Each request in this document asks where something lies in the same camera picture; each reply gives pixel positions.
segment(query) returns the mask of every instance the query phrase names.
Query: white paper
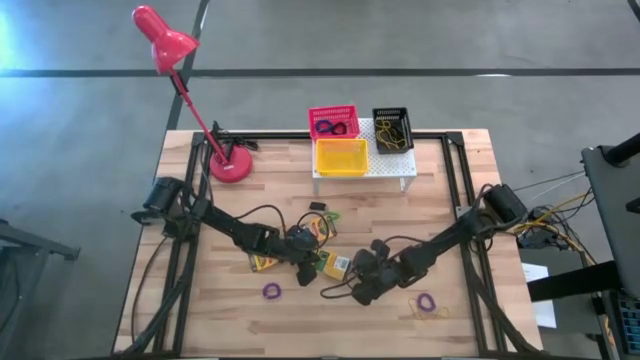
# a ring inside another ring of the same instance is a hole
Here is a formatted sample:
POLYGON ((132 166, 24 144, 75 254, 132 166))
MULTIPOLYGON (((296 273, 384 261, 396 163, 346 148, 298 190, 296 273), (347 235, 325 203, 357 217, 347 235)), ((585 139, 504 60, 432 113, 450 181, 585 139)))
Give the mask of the white paper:
MULTIPOLYGON (((522 264, 524 277, 527 282, 549 277, 549 269, 546 266, 522 264)), ((556 314, 553 311, 553 301, 545 300, 533 303, 533 311, 536 314, 538 326, 556 328, 556 314)))

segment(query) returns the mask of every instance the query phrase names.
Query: gray floor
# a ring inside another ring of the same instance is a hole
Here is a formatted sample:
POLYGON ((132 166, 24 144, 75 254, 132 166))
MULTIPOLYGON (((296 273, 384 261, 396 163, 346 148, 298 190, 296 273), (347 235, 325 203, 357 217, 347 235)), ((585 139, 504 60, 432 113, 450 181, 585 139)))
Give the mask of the gray floor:
MULTIPOLYGON (((0 68, 152 69, 130 21, 139 1, 0 3, 0 68)), ((198 0, 149 0, 191 31, 198 0)), ((212 1, 194 68, 640 67, 640 23, 624 0, 212 1)), ((581 169, 580 149, 638 131, 638 77, 192 79, 207 122, 301 129, 306 109, 407 106, 414 128, 489 128, 514 187, 581 169)), ((173 99, 159 78, 0 78, 0 218, 82 246, 51 261, 15 358, 110 352, 173 99)), ((196 122, 182 111, 180 129, 196 122)), ((557 203, 585 179, 528 202, 557 203)), ((523 191, 524 200, 542 189, 523 191)), ((611 258, 595 207, 572 224, 611 258)), ((581 336, 544 335, 597 357, 581 336)))

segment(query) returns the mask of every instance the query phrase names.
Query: wooden table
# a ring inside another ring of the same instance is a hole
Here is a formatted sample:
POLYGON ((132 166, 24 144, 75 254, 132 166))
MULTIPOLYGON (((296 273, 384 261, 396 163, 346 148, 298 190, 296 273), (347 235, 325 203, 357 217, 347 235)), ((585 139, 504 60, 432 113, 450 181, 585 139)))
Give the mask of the wooden table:
MULTIPOLYGON (((487 130, 463 130, 475 190, 484 183, 499 183, 487 130)), ((158 176, 183 178, 191 131, 167 133, 158 176)), ((327 248, 352 257, 376 238, 403 234, 428 239, 453 222, 442 146, 438 141, 416 140, 418 177, 405 194, 397 180, 326 181, 321 196, 313 196, 308 140, 261 140, 253 154, 254 169, 238 184, 213 181, 215 204, 230 214, 241 214, 261 204, 274 204, 288 226, 307 211, 311 201, 322 201, 341 214, 339 235, 327 248)), ((462 181, 458 181, 464 198, 462 181)), ((243 221, 279 226, 275 212, 258 211, 243 221)), ((161 226, 145 228, 137 254, 115 350, 130 345, 132 299, 151 253, 161 241, 161 226)), ((140 332, 160 304, 170 245, 160 250, 145 283, 136 315, 140 332)), ((404 240, 389 243, 392 253, 404 240)), ((533 307, 529 300, 518 250, 513 239, 496 237, 489 252, 498 300, 514 325, 534 346, 541 348, 533 307)), ((297 267, 279 264, 252 273, 247 255, 221 233, 203 227, 185 337, 183 356, 341 356, 423 357, 477 355, 460 251, 456 247, 438 258, 429 274, 407 289, 395 288, 370 306, 350 297, 326 300, 321 288, 335 280, 324 274, 307 287, 298 286, 297 267), (265 300, 262 288, 277 282, 283 294, 265 300), (418 320, 409 300, 428 291, 442 312, 418 320)), ((483 311, 487 336, 490 320, 483 311)), ((170 317, 167 339, 173 338, 170 317)))

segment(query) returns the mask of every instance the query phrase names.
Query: purple rubber band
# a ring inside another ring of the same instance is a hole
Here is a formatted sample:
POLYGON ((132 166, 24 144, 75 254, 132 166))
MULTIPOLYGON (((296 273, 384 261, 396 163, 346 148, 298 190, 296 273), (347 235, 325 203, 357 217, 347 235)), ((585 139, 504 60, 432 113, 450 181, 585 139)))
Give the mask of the purple rubber band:
POLYGON ((418 308, 420 308, 420 310, 425 311, 425 312, 432 312, 433 310, 436 309, 436 302, 435 300, 433 300, 433 297, 427 293, 422 293, 418 296, 418 300, 416 301, 416 303, 418 304, 418 308), (422 303, 424 302, 424 300, 427 299, 429 300, 429 302, 431 303, 431 305, 429 307, 424 306, 422 303))
POLYGON ((280 285, 276 284, 276 283, 268 283, 267 285, 264 286, 264 288, 262 288, 262 296, 265 299, 269 299, 269 300, 273 300, 273 299, 277 299, 280 297, 280 295, 282 295, 282 289, 280 288, 280 285), (275 289, 275 293, 269 293, 270 289, 275 289))

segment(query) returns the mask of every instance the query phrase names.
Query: desk lamp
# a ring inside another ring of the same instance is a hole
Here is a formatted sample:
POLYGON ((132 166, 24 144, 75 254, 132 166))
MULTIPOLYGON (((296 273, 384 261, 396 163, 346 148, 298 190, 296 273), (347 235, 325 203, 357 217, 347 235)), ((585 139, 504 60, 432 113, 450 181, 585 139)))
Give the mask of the desk lamp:
POLYGON ((251 172, 252 166, 249 150, 242 146, 229 144, 229 148, 225 153, 222 146, 202 121, 200 114, 189 97, 189 90, 185 86, 182 77, 173 68, 175 64, 198 47, 198 40, 185 33, 171 30, 169 25, 151 6, 143 5, 137 7, 133 11, 132 17, 138 29, 151 42, 151 56, 158 74, 170 74, 176 91, 187 103, 191 113, 200 124, 202 130, 204 130, 207 141, 213 146, 215 155, 211 157, 209 163, 211 175, 225 183, 238 182, 247 177, 251 172))

